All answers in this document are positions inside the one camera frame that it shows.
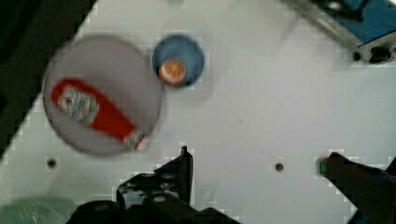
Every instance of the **gray plate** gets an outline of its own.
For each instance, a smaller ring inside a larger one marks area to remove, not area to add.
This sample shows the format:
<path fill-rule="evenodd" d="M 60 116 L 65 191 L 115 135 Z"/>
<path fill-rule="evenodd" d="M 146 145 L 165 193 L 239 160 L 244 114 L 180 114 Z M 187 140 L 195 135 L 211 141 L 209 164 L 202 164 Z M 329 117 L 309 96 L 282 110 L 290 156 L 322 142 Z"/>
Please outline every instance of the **gray plate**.
<path fill-rule="evenodd" d="M 149 59 L 134 46 L 111 36 L 92 36 L 66 44 L 47 67 L 44 107 L 55 132 L 78 150 L 109 155 L 127 147 L 58 110 L 50 95 L 64 77 L 81 78 L 103 92 L 145 134 L 150 134 L 158 121 L 162 85 L 150 74 Z"/>

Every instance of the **white table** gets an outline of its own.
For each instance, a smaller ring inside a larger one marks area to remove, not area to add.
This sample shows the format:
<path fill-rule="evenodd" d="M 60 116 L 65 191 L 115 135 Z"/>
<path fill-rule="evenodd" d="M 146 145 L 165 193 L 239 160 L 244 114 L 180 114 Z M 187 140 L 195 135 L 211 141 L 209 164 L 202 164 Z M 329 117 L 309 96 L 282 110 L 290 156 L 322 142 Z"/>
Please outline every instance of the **white table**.
<path fill-rule="evenodd" d="M 193 90 L 166 91 L 150 148 L 107 159 L 76 152 L 51 129 L 39 95 L 2 160 L 0 200 L 115 200 L 120 183 L 187 144 L 198 210 L 212 206 L 250 224 L 347 223 L 355 208 L 320 177 L 318 158 L 337 149 L 389 165 L 396 63 L 351 63 L 347 50 L 276 0 L 99 0 L 77 38 L 117 35 L 149 56 L 170 30 L 194 35 L 208 67 Z M 47 158 L 59 165 L 49 169 Z"/>

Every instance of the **blue bowl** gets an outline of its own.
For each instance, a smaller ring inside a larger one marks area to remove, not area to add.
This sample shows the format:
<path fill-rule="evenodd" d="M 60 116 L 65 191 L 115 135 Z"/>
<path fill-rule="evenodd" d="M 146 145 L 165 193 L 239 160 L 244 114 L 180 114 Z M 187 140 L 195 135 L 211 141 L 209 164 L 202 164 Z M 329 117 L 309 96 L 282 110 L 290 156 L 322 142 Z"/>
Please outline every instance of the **blue bowl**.
<path fill-rule="evenodd" d="M 192 85 L 204 71 L 205 56 L 198 44 L 184 35 L 170 35 L 163 39 L 152 54 L 152 67 L 159 75 L 161 65 L 176 59 L 186 69 L 186 79 L 179 87 Z"/>

